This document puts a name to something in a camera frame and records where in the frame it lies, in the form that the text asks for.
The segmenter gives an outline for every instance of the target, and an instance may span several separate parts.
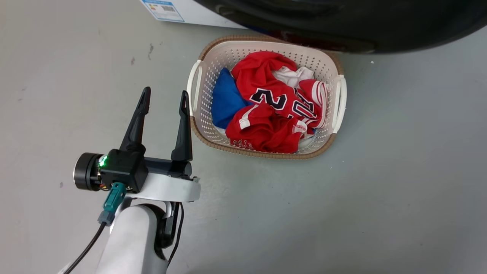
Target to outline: gray floor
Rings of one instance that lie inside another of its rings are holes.
[[[169,157],[191,66],[243,33],[158,22],[137,0],[0,2],[1,272],[73,261],[105,199],[75,188],[76,159],[119,145],[145,86],[146,155]],[[313,160],[194,138],[203,189],[168,273],[487,272],[486,48],[484,29],[417,53],[340,56],[345,120]],[[107,238],[75,273],[94,272]]]

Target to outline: white basket handle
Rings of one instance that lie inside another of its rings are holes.
[[[196,75],[196,70],[198,70],[198,80],[196,81],[196,91],[194,93],[194,103],[191,103],[191,93],[193,92],[193,81],[194,76]],[[186,91],[189,95],[189,115],[193,116],[193,109],[196,110],[198,105],[198,96],[200,94],[200,86],[201,86],[201,76],[203,74],[203,67],[201,67],[201,60],[196,61],[194,63],[191,72],[189,73],[189,78],[187,79],[187,86]]]
[[[335,109],[333,111],[332,129],[337,133],[343,122],[345,107],[347,105],[347,81],[343,75],[338,76],[337,89],[335,95]]]

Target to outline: led light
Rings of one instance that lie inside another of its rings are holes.
[[[107,156],[103,157],[103,159],[100,161],[100,163],[98,164],[98,166],[104,166],[106,160],[107,160]]]

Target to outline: teal connector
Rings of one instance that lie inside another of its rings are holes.
[[[110,192],[108,192],[107,199],[103,203],[103,211],[98,217],[98,223],[105,222],[107,226],[112,225],[115,219],[115,212],[118,206],[122,203],[125,195],[127,194],[127,189],[123,183],[116,182],[112,185]]]

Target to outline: brown woven rim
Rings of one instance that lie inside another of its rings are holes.
[[[264,41],[264,42],[277,42],[277,43],[287,43],[285,41],[281,41],[279,39],[269,37],[269,36],[252,36],[252,35],[231,35],[231,36],[225,36],[222,38],[218,38],[208,44],[203,51],[201,52],[199,56],[199,60],[204,60],[206,54],[217,44],[227,42],[227,41]],[[341,66],[340,61],[338,60],[337,56],[334,53],[328,52],[328,51],[323,51],[320,50],[324,53],[326,53],[335,63],[335,66],[337,67],[338,74],[343,74],[343,68]],[[271,158],[271,159],[293,159],[293,160],[305,160],[305,159],[311,159],[314,158],[323,152],[325,152],[332,144],[333,141],[335,141],[335,138],[337,135],[335,133],[330,134],[328,137],[328,140],[323,144],[322,147],[320,147],[317,151],[307,153],[307,154],[277,154],[277,153],[268,153],[268,152],[259,152],[259,151],[251,151],[251,150],[244,150],[244,149],[239,149],[239,148],[234,148],[234,147],[229,147],[229,146],[224,146],[220,145],[217,143],[214,143],[208,139],[206,139],[198,129],[198,126],[196,126],[196,118],[191,117],[191,128],[193,129],[193,132],[195,133],[196,137],[198,137],[201,142],[203,142],[205,145],[216,148],[219,150],[223,151],[228,151],[236,154],[242,154],[242,155],[247,155],[247,156],[252,156],[252,157],[259,157],[259,158]]]

